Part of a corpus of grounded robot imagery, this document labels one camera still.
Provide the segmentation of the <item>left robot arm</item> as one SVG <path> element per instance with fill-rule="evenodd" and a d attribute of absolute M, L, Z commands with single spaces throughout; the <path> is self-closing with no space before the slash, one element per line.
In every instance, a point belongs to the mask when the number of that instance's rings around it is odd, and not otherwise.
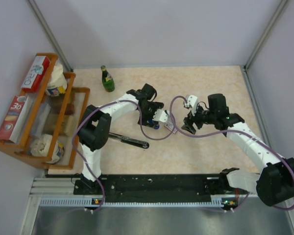
<path fill-rule="evenodd" d="M 129 90 L 121 98 L 100 107 L 89 105 L 77 129 L 82 147 L 84 167 L 82 176 L 86 178 L 84 188 L 90 194 L 101 190 L 101 149 L 108 141 L 111 123 L 123 115 L 140 111 L 138 124 L 157 129 L 159 122 L 169 121 L 168 112 L 162 102 L 153 101 L 157 91 L 149 84 L 142 89 Z"/>

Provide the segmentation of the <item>red staple box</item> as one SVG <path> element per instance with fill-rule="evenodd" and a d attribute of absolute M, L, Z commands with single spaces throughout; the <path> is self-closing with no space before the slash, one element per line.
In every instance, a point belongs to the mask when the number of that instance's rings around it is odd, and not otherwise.
<path fill-rule="evenodd" d="M 175 126 L 169 121 L 167 123 L 165 123 L 164 125 L 169 131 L 171 131 L 173 134 L 176 134 L 177 129 L 175 128 Z"/>

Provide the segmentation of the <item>black stapler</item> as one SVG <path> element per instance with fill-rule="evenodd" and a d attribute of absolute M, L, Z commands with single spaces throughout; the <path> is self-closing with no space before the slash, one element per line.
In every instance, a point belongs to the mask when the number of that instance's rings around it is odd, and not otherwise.
<path fill-rule="evenodd" d="M 116 140 L 119 140 L 122 143 L 129 144 L 129 145 L 139 147 L 139 148 L 142 148 L 142 149 L 148 149 L 149 148 L 149 143 L 146 142 L 146 141 L 140 141 L 140 140 L 132 139 L 130 137 L 119 135 L 119 134 L 116 134 L 116 133 L 109 133 L 109 137 L 113 138 L 113 139 L 116 139 Z"/>

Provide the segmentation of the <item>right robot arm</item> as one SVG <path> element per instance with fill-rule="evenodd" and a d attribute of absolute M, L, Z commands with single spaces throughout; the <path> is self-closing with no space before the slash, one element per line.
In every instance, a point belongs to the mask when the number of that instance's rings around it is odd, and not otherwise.
<path fill-rule="evenodd" d="M 256 194 L 271 207 L 294 198 L 294 158 L 284 158 L 257 137 L 245 120 L 231 113 L 223 94 L 208 96 L 208 107 L 202 108 L 194 95 L 184 99 L 184 107 L 190 109 L 184 118 L 182 129 L 191 134 L 203 125 L 213 125 L 219 133 L 233 141 L 254 163 L 258 173 L 230 169 L 219 181 L 219 188 L 229 194 L 236 188 Z"/>

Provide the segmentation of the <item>blue stapler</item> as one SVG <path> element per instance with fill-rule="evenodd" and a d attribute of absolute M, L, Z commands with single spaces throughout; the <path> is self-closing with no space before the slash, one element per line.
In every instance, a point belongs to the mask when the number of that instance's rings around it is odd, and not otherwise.
<path fill-rule="evenodd" d="M 147 120 L 146 126 L 153 128 L 153 129 L 159 129 L 160 125 L 158 121 L 153 121 L 153 120 Z"/>

